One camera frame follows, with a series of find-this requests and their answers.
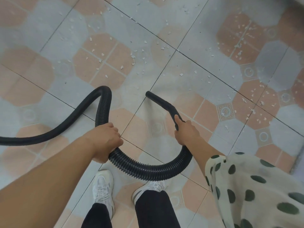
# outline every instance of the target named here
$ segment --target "person's left shoe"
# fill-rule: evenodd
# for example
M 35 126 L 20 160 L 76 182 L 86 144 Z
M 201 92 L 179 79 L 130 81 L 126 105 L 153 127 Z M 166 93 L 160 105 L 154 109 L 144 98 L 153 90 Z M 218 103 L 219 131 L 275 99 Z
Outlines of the person's left shoe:
M 109 170 L 98 171 L 93 180 L 93 198 L 95 203 L 105 204 L 110 215 L 114 216 L 115 208 L 112 199 L 114 178 Z

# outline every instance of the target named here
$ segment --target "polka dot shirt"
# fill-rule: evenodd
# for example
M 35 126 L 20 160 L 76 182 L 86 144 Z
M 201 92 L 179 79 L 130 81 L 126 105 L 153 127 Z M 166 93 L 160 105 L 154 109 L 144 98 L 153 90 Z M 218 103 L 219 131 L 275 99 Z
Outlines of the polka dot shirt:
M 214 155 L 205 173 L 226 228 L 304 227 L 304 186 L 272 164 L 242 152 Z

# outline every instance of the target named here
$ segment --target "vacuum hose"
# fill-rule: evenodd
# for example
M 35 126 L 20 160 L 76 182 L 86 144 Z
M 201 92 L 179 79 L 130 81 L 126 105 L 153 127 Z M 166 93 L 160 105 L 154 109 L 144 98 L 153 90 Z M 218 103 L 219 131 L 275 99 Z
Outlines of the vacuum hose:
M 107 86 L 100 86 L 93 90 L 80 104 L 76 109 L 65 119 L 59 126 L 52 129 L 51 131 L 33 136 L 33 137 L 24 137 L 24 138 L 9 138 L 9 137 L 0 137 L 0 145 L 4 146 L 26 146 L 33 145 L 41 142 L 48 141 L 52 138 L 55 138 L 67 128 L 69 128 L 82 113 L 89 107 L 93 101 L 95 101 L 99 96 L 101 96 L 99 105 L 97 108 L 95 126 L 103 125 L 108 123 L 109 112 L 112 100 L 112 92 Z M 174 115 L 178 115 L 181 119 L 176 108 L 170 103 L 166 102 L 164 99 L 161 99 L 159 96 L 151 93 L 150 91 L 146 92 L 146 97 L 160 105 L 162 108 L 167 110 L 172 117 L 175 128 L 178 130 L 178 126 L 174 120 Z M 186 146 L 183 146 L 179 155 L 172 161 L 163 165 L 147 165 L 139 163 L 126 154 L 124 154 L 119 148 L 116 148 L 109 155 L 109 160 L 120 170 L 131 175 L 135 178 L 139 178 L 147 181 L 160 181 L 172 178 L 179 173 L 181 173 L 190 163 L 192 159 L 192 154 Z

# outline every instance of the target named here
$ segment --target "pant leg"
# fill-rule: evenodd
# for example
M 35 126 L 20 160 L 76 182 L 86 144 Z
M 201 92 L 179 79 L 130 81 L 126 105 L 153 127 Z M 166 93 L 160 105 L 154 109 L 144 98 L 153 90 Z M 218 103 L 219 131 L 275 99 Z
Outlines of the pant leg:
M 107 207 L 101 203 L 94 203 L 81 228 L 112 228 Z
M 139 228 L 180 228 L 165 191 L 146 190 L 135 204 Z

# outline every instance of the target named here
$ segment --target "white sneaker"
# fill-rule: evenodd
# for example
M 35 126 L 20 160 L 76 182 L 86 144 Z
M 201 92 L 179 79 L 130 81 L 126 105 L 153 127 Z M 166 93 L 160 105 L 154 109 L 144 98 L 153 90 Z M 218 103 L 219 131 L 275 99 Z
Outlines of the white sneaker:
M 134 205 L 136 204 L 139 197 L 145 192 L 146 190 L 155 190 L 157 192 L 161 192 L 162 190 L 166 189 L 165 181 L 148 181 L 145 185 L 138 188 L 132 195 L 132 200 Z
M 114 178 L 109 170 L 98 171 L 93 180 L 93 198 L 95 203 L 105 204 L 112 219 L 115 208 L 112 199 Z

